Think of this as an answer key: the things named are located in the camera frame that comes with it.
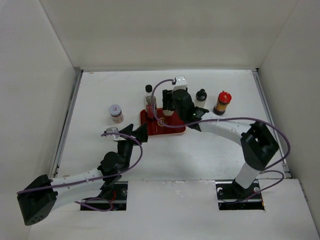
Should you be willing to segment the salt grinder jar grey lid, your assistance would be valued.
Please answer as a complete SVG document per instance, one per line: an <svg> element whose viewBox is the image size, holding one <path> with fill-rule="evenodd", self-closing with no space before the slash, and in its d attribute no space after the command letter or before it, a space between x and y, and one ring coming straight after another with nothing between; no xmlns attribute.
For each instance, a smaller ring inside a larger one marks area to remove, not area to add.
<svg viewBox="0 0 320 240"><path fill-rule="evenodd" d="M174 114L174 111L168 110L168 109L163 109L162 113L163 113L164 116L169 117L169 116L172 116Z"/></svg>

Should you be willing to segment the soy sauce bottle black cap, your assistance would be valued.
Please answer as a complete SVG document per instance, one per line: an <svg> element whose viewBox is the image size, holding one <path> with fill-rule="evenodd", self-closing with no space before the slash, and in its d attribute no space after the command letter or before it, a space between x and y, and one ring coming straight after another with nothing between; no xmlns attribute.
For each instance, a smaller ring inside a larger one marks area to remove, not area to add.
<svg viewBox="0 0 320 240"><path fill-rule="evenodd" d="M155 115L157 114L157 100L155 96L152 96L153 87L150 84L145 86L145 96L144 96L144 104L145 104L145 112L146 117L149 120L155 120Z"/></svg>

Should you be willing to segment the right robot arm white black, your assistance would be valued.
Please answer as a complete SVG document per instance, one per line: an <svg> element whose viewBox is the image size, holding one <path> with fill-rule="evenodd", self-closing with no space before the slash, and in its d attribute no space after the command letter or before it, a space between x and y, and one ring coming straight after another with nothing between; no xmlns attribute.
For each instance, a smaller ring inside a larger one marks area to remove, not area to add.
<svg viewBox="0 0 320 240"><path fill-rule="evenodd" d="M190 129L218 135L241 147L244 164L232 183L223 189L222 195L225 197L238 200L247 198L256 177L279 150L278 143L265 123L255 121L244 124L231 120L214 120L216 115L195 106L185 89L163 90L162 110L176 112L183 124Z"/></svg>

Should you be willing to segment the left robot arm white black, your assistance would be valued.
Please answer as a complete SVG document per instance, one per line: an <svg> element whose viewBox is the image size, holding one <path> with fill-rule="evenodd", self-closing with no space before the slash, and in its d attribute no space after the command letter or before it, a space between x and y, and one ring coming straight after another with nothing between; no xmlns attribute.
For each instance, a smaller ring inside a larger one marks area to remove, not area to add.
<svg viewBox="0 0 320 240"><path fill-rule="evenodd" d="M141 148L148 141L148 126L133 124L119 130L106 129L102 136L113 137L117 151L105 154L98 167L83 173L60 178L43 174L17 193L17 201L24 224L31 226L44 220L54 210L70 203L83 203L86 199L108 199L113 185L122 174L133 168L130 164L133 148Z"/></svg>

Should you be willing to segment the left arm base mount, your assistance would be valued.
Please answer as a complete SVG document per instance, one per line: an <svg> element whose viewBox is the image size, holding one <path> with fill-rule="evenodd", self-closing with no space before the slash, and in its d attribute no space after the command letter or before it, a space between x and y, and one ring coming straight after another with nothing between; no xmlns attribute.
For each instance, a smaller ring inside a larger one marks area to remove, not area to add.
<svg viewBox="0 0 320 240"><path fill-rule="evenodd" d="M97 197L89 197L80 201L81 211L126 211L128 197L128 182L116 182L105 193Z"/></svg>

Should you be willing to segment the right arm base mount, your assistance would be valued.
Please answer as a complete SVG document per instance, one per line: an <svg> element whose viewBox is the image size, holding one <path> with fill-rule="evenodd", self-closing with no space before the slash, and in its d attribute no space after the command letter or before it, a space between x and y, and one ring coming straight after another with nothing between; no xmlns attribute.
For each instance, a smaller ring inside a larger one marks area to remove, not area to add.
<svg viewBox="0 0 320 240"><path fill-rule="evenodd" d="M242 189L231 181L217 182L215 188L220 211L263 211L265 209L262 195L256 194L260 191L258 181L254 181L247 189Z"/></svg>

